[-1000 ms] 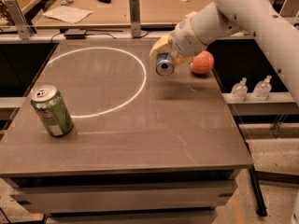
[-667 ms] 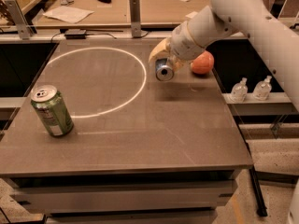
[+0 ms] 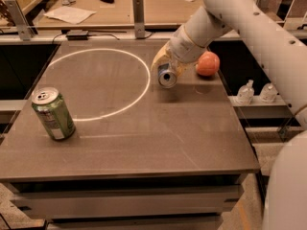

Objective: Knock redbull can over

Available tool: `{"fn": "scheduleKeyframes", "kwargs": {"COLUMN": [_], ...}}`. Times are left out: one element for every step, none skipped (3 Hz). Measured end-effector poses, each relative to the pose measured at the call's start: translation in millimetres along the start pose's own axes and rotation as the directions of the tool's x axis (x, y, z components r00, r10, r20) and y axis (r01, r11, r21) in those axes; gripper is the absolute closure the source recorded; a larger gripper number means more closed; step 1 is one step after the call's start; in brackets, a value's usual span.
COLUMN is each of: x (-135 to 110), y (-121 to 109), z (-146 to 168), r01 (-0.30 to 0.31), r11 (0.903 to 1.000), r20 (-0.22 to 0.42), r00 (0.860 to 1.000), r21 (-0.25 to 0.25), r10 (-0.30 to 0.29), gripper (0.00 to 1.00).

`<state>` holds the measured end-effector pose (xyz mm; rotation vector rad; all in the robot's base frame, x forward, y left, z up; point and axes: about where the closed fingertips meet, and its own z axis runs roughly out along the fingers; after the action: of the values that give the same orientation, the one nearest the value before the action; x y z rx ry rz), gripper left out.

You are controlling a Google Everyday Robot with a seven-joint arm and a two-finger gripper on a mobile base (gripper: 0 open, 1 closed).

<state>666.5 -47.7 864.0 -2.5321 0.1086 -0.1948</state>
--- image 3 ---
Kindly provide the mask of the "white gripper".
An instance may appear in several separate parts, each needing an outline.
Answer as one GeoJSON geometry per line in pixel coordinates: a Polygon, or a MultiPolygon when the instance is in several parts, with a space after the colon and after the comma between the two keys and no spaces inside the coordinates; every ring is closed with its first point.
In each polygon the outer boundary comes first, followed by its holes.
{"type": "Polygon", "coordinates": [[[180,26],[172,35],[169,43],[164,44],[153,58],[151,71],[169,63],[172,54],[177,60],[175,70],[179,78],[187,69],[195,66],[195,61],[206,50],[206,42],[204,27],[187,24],[180,26]]]}

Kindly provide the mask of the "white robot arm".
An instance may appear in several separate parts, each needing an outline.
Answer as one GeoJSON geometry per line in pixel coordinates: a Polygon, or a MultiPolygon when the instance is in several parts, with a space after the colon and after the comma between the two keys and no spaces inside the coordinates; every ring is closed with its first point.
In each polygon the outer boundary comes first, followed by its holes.
{"type": "MultiPolygon", "coordinates": [[[[307,47],[256,5],[255,0],[203,0],[153,59],[178,74],[217,37],[235,31],[273,82],[302,127],[307,125],[307,47]]],[[[284,145],[272,166],[263,230],[307,230],[307,130],[284,145]]]]}

